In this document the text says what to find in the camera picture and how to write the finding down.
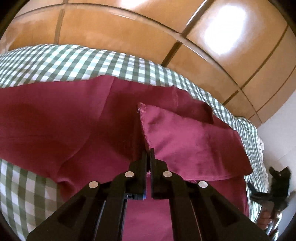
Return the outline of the person's right hand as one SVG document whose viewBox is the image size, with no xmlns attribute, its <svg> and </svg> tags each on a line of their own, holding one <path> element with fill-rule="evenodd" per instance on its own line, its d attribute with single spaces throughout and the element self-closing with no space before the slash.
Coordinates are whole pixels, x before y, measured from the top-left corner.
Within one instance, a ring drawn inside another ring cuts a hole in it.
<svg viewBox="0 0 296 241">
<path fill-rule="evenodd" d="M 282 213 L 280 211 L 274 211 L 273 202 L 266 202 L 262 205 L 259 217 L 256 220 L 256 224 L 263 230 L 266 231 L 270 226 L 273 229 L 277 229 L 281 218 Z"/>
</svg>

